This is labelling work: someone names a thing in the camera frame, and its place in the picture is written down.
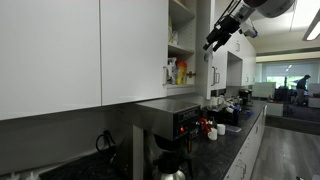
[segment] cabinet door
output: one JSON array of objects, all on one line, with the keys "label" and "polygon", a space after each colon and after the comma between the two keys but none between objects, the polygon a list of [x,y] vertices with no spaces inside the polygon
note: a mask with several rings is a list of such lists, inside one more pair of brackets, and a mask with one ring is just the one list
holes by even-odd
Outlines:
[{"label": "cabinet door", "polygon": [[101,105],[98,0],[1,0],[0,24],[0,120]]},{"label": "cabinet door", "polygon": [[102,104],[166,96],[168,1],[101,0]]}]

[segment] lower cabinet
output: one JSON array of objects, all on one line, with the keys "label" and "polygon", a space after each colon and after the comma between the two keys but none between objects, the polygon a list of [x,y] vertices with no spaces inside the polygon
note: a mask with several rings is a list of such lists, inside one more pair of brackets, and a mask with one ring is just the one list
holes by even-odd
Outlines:
[{"label": "lower cabinet", "polygon": [[266,109],[267,106],[260,113],[224,180],[250,179],[264,133]]}]

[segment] gray floor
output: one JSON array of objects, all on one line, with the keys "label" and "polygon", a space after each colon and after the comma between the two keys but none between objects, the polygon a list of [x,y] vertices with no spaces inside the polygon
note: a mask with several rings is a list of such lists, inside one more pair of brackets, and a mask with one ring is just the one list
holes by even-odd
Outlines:
[{"label": "gray floor", "polygon": [[266,127],[251,180],[312,180],[320,175],[320,136]]}]

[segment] ceiling light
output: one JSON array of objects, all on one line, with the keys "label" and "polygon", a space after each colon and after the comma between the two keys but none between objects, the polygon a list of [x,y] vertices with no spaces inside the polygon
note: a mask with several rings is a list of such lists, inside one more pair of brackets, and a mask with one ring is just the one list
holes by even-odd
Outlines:
[{"label": "ceiling light", "polygon": [[304,35],[304,41],[311,41],[316,39],[320,34],[320,9],[317,15],[314,17],[312,23],[310,24],[306,34]]}]

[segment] jar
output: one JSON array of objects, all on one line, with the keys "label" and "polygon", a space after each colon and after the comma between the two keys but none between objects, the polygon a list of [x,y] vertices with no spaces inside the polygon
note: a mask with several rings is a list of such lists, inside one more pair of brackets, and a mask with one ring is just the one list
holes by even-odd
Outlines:
[{"label": "jar", "polygon": [[186,84],[187,81],[187,63],[185,62],[177,62],[177,84]]}]

